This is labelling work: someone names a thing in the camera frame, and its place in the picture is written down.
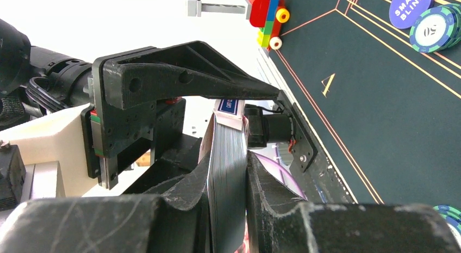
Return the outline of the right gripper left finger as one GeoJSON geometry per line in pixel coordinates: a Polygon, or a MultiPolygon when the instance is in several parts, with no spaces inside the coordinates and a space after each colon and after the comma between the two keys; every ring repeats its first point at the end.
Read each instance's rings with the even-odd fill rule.
{"type": "Polygon", "coordinates": [[[1,252],[207,252],[208,162],[162,195],[22,203],[1,228],[1,252]]]}

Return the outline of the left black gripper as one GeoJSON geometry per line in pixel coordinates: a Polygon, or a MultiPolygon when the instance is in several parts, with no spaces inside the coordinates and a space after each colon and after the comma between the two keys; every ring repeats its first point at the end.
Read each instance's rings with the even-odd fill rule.
{"type": "Polygon", "coordinates": [[[142,154],[157,159],[123,194],[162,194],[195,169],[202,138],[181,136],[184,96],[274,100],[279,95],[278,88],[203,41],[97,58],[88,85],[91,105],[82,112],[82,128],[90,177],[112,189],[142,154]]]}

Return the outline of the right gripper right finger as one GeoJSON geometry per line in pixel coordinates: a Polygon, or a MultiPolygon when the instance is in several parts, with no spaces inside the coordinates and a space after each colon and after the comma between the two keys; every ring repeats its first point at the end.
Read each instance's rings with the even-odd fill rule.
{"type": "Polygon", "coordinates": [[[445,220],[418,204],[312,203],[248,153],[251,252],[460,252],[445,220]]]}

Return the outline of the stack of playing cards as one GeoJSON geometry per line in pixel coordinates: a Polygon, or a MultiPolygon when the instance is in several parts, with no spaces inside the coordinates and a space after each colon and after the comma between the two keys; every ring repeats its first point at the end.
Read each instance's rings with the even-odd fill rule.
{"type": "Polygon", "coordinates": [[[218,123],[212,115],[200,147],[208,167],[211,251],[235,252],[243,243],[246,221],[247,141],[243,128],[218,123]]]}

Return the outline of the green blue chips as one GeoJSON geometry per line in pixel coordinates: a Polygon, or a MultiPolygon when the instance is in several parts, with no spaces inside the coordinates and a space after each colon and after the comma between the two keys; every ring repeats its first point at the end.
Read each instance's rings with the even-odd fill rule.
{"type": "Polygon", "coordinates": [[[460,42],[460,4],[439,5],[424,11],[411,27],[409,42],[420,53],[432,53],[460,42]]]}

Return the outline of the purple small blind button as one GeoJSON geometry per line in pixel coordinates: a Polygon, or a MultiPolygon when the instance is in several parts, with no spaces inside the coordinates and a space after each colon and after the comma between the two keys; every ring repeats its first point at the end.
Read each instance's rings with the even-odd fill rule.
{"type": "Polygon", "coordinates": [[[433,3],[434,0],[391,0],[389,20],[398,29],[410,28],[433,3]]]}

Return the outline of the green blue chip stack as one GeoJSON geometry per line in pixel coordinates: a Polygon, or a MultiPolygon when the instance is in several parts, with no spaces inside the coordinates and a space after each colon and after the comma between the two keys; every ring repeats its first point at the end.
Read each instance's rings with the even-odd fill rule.
{"type": "Polygon", "coordinates": [[[460,245],[460,210],[449,205],[437,205],[433,209],[445,219],[453,236],[460,245]]]}

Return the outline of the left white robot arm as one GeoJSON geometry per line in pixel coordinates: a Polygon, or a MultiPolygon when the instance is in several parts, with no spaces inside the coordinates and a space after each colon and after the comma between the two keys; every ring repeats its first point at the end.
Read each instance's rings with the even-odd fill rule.
{"type": "Polygon", "coordinates": [[[114,187],[146,151],[157,159],[182,134],[185,98],[274,100],[279,90],[202,41],[145,47],[93,63],[32,46],[1,22],[1,137],[25,164],[57,161],[59,190],[114,187]]]}

